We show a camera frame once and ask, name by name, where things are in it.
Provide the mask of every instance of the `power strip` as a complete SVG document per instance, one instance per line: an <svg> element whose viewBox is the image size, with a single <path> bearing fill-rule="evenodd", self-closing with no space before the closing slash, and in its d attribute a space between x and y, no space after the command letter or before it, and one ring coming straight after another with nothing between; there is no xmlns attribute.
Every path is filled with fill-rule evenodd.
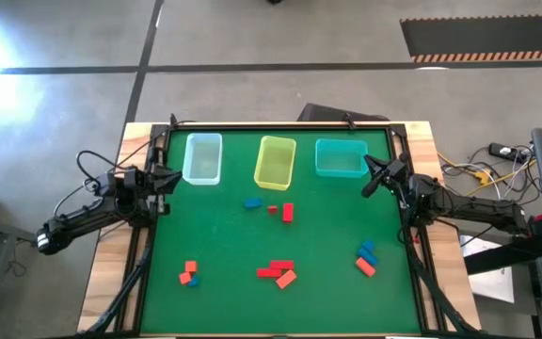
<svg viewBox="0 0 542 339"><path fill-rule="evenodd" d="M488 145L488 153L493 156L497 156L501 159L516 161L519 164L524 164L528 160L529 154L525 153L525 150L519 151L513 147L492 142Z"/></svg>

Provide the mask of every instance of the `blue block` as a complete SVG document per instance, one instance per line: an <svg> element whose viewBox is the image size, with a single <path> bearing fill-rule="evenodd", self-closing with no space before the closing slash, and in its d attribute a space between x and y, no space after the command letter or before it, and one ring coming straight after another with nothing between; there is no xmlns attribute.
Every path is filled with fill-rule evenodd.
<svg viewBox="0 0 542 339"><path fill-rule="evenodd" d="M244 201L244 207L246 209L258 208L263 206L263 199L261 198L248 198Z"/></svg>
<svg viewBox="0 0 542 339"><path fill-rule="evenodd" d="M187 283L187 286L188 287L196 287L198 286L199 284L199 278L198 276L193 276L192 277L192 280L190 282Z"/></svg>
<svg viewBox="0 0 542 339"><path fill-rule="evenodd" d="M374 249L375 249L375 244L372 240L365 240L365 242L363 242L363 245L362 247L367 250L368 252L373 252Z"/></svg>
<svg viewBox="0 0 542 339"><path fill-rule="evenodd" d="M371 265L371 266L376 266L377 265L377 258L373 254L368 252L366 249L364 249L363 247L361 247L357 251L357 255L359 257L363 258L369 265Z"/></svg>

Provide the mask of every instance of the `yellow bin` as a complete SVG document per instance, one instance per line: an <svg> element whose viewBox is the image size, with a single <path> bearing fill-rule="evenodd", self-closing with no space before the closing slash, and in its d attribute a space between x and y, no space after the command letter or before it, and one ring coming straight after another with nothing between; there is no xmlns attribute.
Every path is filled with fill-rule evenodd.
<svg viewBox="0 0 542 339"><path fill-rule="evenodd" d="M256 185L286 190L292 182L292 169L296 154L296 141L285 137L261 138L259 158L254 170Z"/></svg>

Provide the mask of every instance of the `paper sheet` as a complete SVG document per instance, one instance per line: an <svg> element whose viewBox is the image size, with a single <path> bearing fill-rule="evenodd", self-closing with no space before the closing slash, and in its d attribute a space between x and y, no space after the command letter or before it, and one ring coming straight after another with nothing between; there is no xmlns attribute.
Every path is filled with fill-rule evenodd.
<svg viewBox="0 0 542 339"><path fill-rule="evenodd" d="M471 239L469 235L459 236L461 244ZM500 247L490 241L474 239L461 251L463 256ZM514 283L512 281L512 267L505 267L493 271L474 274L470 276L471 292L493 299L503 300L514 303Z"/></svg>

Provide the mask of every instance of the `clear bin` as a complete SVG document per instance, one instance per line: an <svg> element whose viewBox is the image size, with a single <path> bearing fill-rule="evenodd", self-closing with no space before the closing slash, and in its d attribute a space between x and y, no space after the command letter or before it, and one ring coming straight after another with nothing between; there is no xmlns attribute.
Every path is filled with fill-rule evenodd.
<svg viewBox="0 0 542 339"><path fill-rule="evenodd" d="M315 144L315 170L320 176L360 178L369 171L365 154L365 141L320 138Z"/></svg>
<svg viewBox="0 0 542 339"><path fill-rule="evenodd" d="M296 141L285 137L261 138L254 181L262 188L286 190L292 182Z"/></svg>
<svg viewBox="0 0 542 339"><path fill-rule="evenodd" d="M191 185L218 185L221 181L223 137L218 133L187 136L183 178Z"/></svg>

